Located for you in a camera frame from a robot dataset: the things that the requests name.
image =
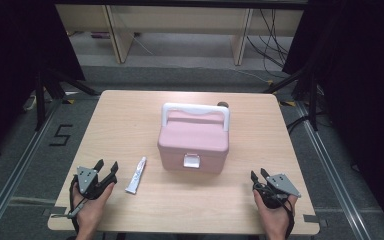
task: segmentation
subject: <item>wooden table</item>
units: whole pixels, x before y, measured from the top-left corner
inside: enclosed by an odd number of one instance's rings
[[[162,167],[157,148],[161,106],[166,102],[229,104],[230,152],[221,174],[171,172]],[[124,191],[142,156],[148,158],[136,195]],[[156,233],[262,234],[252,194],[250,171],[285,173],[302,194],[292,234],[314,235],[318,223],[276,98],[268,94],[105,91],[98,102],[57,207],[69,207],[68,189],[77,166],[120,167],[108,200],[101,231]],[[50,218],[53,230],[73,229],[70,220]]]

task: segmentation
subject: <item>pink box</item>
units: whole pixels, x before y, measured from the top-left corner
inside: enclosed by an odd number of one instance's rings
[[[166,103],[158,139],[163,167],[220,173],[229,152],[226,107]]]

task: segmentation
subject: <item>box latch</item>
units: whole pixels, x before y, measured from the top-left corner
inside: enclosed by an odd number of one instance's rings
[[[201,158],[198,154],[187,153],[183,159],[183,167],[199,168]]]

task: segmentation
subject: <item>hand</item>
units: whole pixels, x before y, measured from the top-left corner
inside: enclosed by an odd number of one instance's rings
[[[109,184],[98,199],[88,200],[77,213],[77,223],[79,224],[77,240],[93,239],[104,214],[105,204],[112,193],[114,185],[115,183]],[[75,183],[73,187],[73,205],[77,206],[82,199],[83,196],[79,192],[78,183]]]
[[[277,209],[267,208],[257,190],[253,190],[254,200],[260,214],[261,225],[270,240],[285,239],[286,230],[289,225],[289,218],[286,210],[283,207]],[[292,209],[295,209],[295,203],[298,198],[294,195],[289,195],[289,202]],[[286,202],[285,206],[291,210],[291,206]]]

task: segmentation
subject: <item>white handle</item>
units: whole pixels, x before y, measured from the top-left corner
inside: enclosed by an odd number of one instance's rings
[[[206,114],[210,112],[222,112],[224,115],[223,130],[229,131],[230,111],[227,107],[187,104],[187,103],[165,103],[162,107],[161,126],[167,126],[167,112],[171,109],[182,110],[191,114]]]

